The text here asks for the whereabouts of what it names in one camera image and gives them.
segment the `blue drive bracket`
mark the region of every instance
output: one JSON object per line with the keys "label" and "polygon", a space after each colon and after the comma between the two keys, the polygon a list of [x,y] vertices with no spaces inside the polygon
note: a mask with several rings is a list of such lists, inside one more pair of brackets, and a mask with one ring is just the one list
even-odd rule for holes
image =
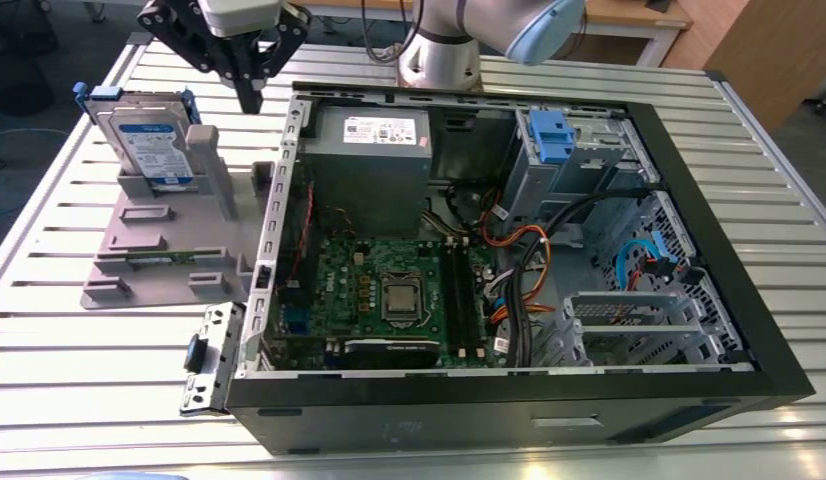
{"label": "blue drive bracket", "polygon": [[86,101],[87,100],[118,101],[118,99],[121,98],[121,94],[123,93],[123,90],[121,89],[121,87],[103,87],[99,85],[94,87],[91,89],[91,93],[88,93],[88,86],[83,82],[74,83],[74,88],[71,88],[71,91],[74,92],[74,102],[76,103],[79,110],[82,110],[82,113],[88,115],[88,120],[91,120],[92,125],[96,125],[96,122],[94,120],[94,115],[88,113],[88,107],[86,106]]}
{"label": "blue drive bracket", "polygon": [[201,116],[198,115],[198,108],[195,107],[195,94],[187,87],[183,87],[181,99],[183,100],[183,106],[186,106],[189,121],[195,125],[201,125]]}
{"label": "blue drive bracket", "polygon": [[530,110],[530,133],[540,148],[540,162],[566,163],[574,150],[574,129],[569,127],[562,113]]}

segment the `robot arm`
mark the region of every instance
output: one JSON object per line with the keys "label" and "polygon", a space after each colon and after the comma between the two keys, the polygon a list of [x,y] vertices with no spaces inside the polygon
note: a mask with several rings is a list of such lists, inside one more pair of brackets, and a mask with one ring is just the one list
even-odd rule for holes
{"label": "robot arm", "polygon": [[[415,0],[414,37],[398,55],[401,85],[470,89],[479,82],[481,41],[532,65],[550,58],[584,11],[584,0]],[[302,45],[310,13],[285,0],[150,0],[139,25],[201,72],[237,92],[243,113],[261,110],[265,79]],[[278,39],[261,50],[261,31]]]}
{"label": "robot arm", "polygon": [[[255,114],[265,79],[305,42],[310,18],[283,0],[150,0],[137,20],[193,68],[218,74],[242,112]],[[273,27],[278,40],[261,50],[261,31]]]}
{"label": "robot arm", "polygon": [[467,90],[479,82],[477,41],[522,65],[542,63],[580,23],[584,0],[415,0],[414,13],[421,24],[398,59],[401,84]]}

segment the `power supply label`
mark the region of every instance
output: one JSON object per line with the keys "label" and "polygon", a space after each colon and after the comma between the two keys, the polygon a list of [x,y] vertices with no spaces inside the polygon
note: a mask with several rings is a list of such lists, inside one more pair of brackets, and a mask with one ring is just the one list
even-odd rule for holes
{"label": "power supply label", "polygon": [[415,145],[410,118],[349,117],[343,120],[343,143]]}
{"label": "power supply label", "polygon": [[142,175],[159,185],[182,185],[193,179],[186,156],[174,147],[177,133],[166,124],[118,125],[125,147]]}

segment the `slotted aluminum table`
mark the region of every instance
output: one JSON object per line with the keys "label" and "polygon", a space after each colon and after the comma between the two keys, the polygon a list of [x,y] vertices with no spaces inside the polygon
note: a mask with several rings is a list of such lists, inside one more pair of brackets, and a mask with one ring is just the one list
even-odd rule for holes
{"label": "slotted aluminum table", "polygon": [[[0,476],[99,470],[189,478],[826,478],[826,211],[734,93],[701,72],[485,58],[490,91],[654,104],[817,394],[662,445],[271,459],[229,419],[182,419],[185,343],[202,306],[94,311],[82,281],[118,195],[118,164],[79,120],[0,249]],[[290,82],[385,85],[359,49],[306,46],[262,114],[159,43],[127,45],[106,83],[177,91],[221,130],[231,170],[277,155]],[[214,472],[214,469],[235,469]]]}

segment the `motherboard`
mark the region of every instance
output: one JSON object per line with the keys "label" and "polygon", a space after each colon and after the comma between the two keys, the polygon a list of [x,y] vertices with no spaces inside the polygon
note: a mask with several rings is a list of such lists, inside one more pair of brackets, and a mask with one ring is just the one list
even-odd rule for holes
{"label": "motherboard", "polygon": [[282,368],[493,366],[479,291],[482,246],[329,238],[319,244],[310,308],[282,305]]}

